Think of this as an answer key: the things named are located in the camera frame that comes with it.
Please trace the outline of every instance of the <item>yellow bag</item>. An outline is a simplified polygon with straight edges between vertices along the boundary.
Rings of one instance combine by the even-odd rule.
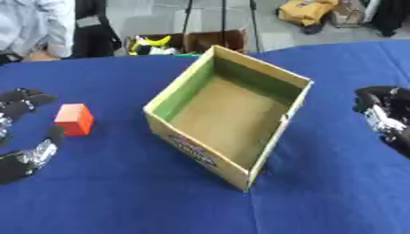
[[[310,26],[320,23],[339,0],[289,0],[281,5],[278,17],[284,21]]]

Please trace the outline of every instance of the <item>blue tablecloth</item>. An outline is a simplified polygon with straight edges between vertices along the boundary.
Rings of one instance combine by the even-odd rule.
[[[410,42],[298,47],[256,58],[316,83],[249,193],[154,136],[142,107],[195,58],[21,63],[0,91],[39,88],[58,103],[13,126],[2,152],[35,146],[62,103],[86,103],[92,133],[67,137],[36,175],[0,186],[0,232],[410,233],[410,161],[352,111],[354,90],[409,87]]]

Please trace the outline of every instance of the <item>floor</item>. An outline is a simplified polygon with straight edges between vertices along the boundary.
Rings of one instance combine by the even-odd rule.
[[[294,25],[278,20],[273,11],[286,0],[256,0],[257,22],[262,50],[289,48],[297,45],[328,44],[380,40],[369,28],[338,29],[326,25],[313,36],[300,33]],[[138,34],[173,33],[182,31],[188,0],[108,0],[108,16],[121,37]],[[228,0],[228,28],[250,30],[246,50],[255,51],[249,0]],[[221,0],[194,0],[189,31],[221,29]],[[394,38],[410,38],[410,26],[403,27]]]

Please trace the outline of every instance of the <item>robotic hand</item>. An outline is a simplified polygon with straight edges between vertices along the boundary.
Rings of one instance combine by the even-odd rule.
[[[378,86],[356,90],[353,110],[364,114],[381,140],[410,158],[410,90]]]
[[[54,96],[39,90],[16,89],[0,93],[0,143],[9,134],[11,125],[22,115],[54,100]],[[56,154],[63,136],[63,129],[53,126],[36,148],[0,154],[0,184],[10,183],[36,172]]]
[[[16,89],[0,93],[0,144],[6,139],[8,128],[27,112],[52,103],[56,97],[39,90]]]
[[[53,126],[36,148],[0,154],[0,184],[31,176],[57,153],[63,137],[64,130]]]

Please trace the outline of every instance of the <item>cardboard container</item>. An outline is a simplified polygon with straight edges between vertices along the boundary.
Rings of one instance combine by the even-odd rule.
[[[172,36],[167,45],[171,48],[176,48],[183,53],[204,53],[212,45],[218,45],[221,42],[221,32],[188,33],[186,35],[182,33],[140,35],[140,37],[148,37],[152,40],[159,40],[166,36]],[[246,44],[246,31],[244,29],[226,30],[225,36],[226,48],[243,53],[243,48]],[[134,43],[135,37],[127,37],[125,39],[127,54],[130,54],[130,48]]]
[[[153,133],[247,190],[312,83],[214,46],[144,111]]]

